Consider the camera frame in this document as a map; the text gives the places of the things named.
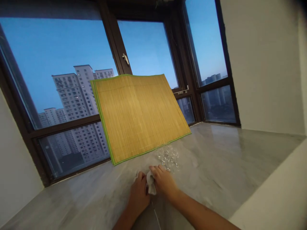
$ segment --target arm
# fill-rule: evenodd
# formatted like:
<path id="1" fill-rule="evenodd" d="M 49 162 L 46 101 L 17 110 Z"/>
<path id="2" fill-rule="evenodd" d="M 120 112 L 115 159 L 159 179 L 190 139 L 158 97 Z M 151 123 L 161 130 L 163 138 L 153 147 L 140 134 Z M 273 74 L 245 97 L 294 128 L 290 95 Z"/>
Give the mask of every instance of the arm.
<path id="1" fill-rule="evenodd" d="M 156 189 L 176 208 L 195 229 L 238 230 L 235 225 L 178 189 L 171 174 L 161 165 L 150 166 Z"/>
<path id="2" fill-rule="evenodd" d="M 127 207 L 122 212 L 113 230 L 129 230 L 138 216 L 149 205 L 150 197 L 146 193 L 146 176 L 139 172 L 137 179 L 131 186 Z"/>

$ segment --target window handle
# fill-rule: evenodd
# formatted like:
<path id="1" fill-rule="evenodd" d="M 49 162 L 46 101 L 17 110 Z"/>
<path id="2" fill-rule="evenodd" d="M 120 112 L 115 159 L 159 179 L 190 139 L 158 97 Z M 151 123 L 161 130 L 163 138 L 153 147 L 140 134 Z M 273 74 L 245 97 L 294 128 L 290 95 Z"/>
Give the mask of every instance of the window handle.
<path id="1" fill-rule="evenodd" d="M 187 93 L 189 90 L 189 85 L 186 86 L 185 90 L 179 91 L 179 92 L 175 92 L 174 94 L 183 94 L 183 92 Z"/>
<path id="2" fill-rule="evenodd" d="M 127 62 L 127 64 L 129 65 L 129 61 L 128 61 L 128 58 L 127 58 L 127 56 L 123 53 L 122 54 L 122 57 L 125 59 L 125 61 Z"/>

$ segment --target green mat border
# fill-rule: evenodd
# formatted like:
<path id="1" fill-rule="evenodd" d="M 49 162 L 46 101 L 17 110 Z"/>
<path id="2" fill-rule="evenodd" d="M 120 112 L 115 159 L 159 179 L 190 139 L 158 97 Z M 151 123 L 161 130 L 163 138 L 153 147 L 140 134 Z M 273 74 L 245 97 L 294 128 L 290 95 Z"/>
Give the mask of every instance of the green mat border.
<path id="1" fill-rule="evenodd" d="M 172 142 L 174 142 L 174 141 L 179 140 L 180 138 L 183 138 L 183 137 L 185 137 L 185 136 L 191 134 L 191 132 L 189 132 L 189 133 L 187 133 L 187 134 L 185 134 L 185 135 L 183 135 L 183 136 L 181 136 L 181 137 L 178 137 L 178 138 L 176 138 L 176 139 L 174 139 L 174 140 L 172 140 L 172 141 L 169 141 L 169 142 L 167 142 L 166 144 L 163 144 L 163 145 L 161 145 L 161 146 L 158 146 L 158 147 L 153 148 L 153 149 L 151 149 L 151 150 L 148 150 L 148 151 L 146 151 L 146 152 L 140 153 L 140 154 L 138 154 L 138 155 L 135 155 L 135 156 L 133 156 L 133 157 L 130 157 L 130 158 L 127 158 L 127 159 L 124 159 L 124 160 L 122 160 L 122 161 L 120 161 L 120 162 L 115 163 L 114 158 L 113 158 L 113 153 L 112 153 L 112 148 L 111 148 L 109 136 L 108 136 L 108 131 L 107 131 L 106 124 L 105 124 L 105 119 L 103 118 L 103 114 L 102 114 L 102 111 L 101 111 L 100 101 L 98 100 L 98 94 L 97 94 L 97 89 L 96 89 L 96 82 L 98 82 L 98 81 L 112 80 L 112 79 L 114 79 L 114 78 L 119 78 L 119 77 L 123 77 L 123 76 L 131 76 L 131 77 L 155 77 L 155 76 L 161 76 L 161 75 L 164 75 L 164 74 L 151 75 L 151 76 L 137 76 L 137 75 L 131 75 L 131 74 L 121 74 L 121 75 L 118 75 L 118 76 L 116 76 L 116 77 L 91 80 L 91 86 L 92 86 L 92 90 L 93 90 L 94 97 L 95 97 L 95 100 L 96 100 L 97 108 L 98 108 L 98 111 L 99 111 L 99 116 L 100 116 L 100 119 L 101 119 L 102 127 L 103 127 L 103 130 L 104 130 L 104 133 L 105 133 L 106 142 L 107 142 L 107 145 L 108 145 L 108 148 L 109 148 L 109 153 L 110 153 L 110 157 L 111 157 L 111 162 L 112 162 L 112 164 L 113 164 L 114 166 L 116 166 L 116 165 L 118 165 L 118 164 L 120 164 L 120 163 L 122 163 L 122 162 L 124 162 L 124 161 L 130 160 L 130 159 L 132 159 L 132 158 L 135 158 L 135 157 L 138 157 L 138 156 L 140 156 L 140 155 L 143 155 L 143 154 L 149 153 L 149 152 L 151 152 L 151 151 L 154 151 L 154 150 L 156 150 L 156 149 L 158 149 L 158 148 L 160 148 L 160 147 L 163 147 L 163 146 L 165 146 L 165 145 L 168 145 L 168 144 L 170 144 L 170 143 L 172 143 Z"/>

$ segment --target marble surface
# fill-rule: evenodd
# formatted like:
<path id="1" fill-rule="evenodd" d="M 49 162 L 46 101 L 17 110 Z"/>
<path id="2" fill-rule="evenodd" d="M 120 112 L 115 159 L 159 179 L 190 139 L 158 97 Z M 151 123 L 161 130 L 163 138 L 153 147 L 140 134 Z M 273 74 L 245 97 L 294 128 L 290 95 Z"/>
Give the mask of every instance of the marble surface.
<path id="1" fill-rule="evenodd" d="M 225 218 L 305 138 L 206 123 L 191 131 L 172 143 L 180 165 L 173 177 L 185 193 Z M 97 166 L 44 189 L 1 229 L 111 229 L 126 205 L 136 171 L 147 173 L 149 165 L 157 164 L 154 151 L 117 166 Z M 161 197 L 152 201 L 133 229 L 193 229 Z"/>

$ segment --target left hand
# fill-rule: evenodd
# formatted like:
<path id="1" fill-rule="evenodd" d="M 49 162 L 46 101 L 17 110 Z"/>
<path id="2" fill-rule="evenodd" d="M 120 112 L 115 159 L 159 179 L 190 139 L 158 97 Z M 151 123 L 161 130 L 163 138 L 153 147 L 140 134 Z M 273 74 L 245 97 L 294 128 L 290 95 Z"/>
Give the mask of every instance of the left hand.
<path id="1" fill-rule="evenodd" d="M 146 192 L 146 175 L 138 173 L 138 177 L 132 184 L 127 209 L 137 218 L 149 205 L 150 196 Z"/>

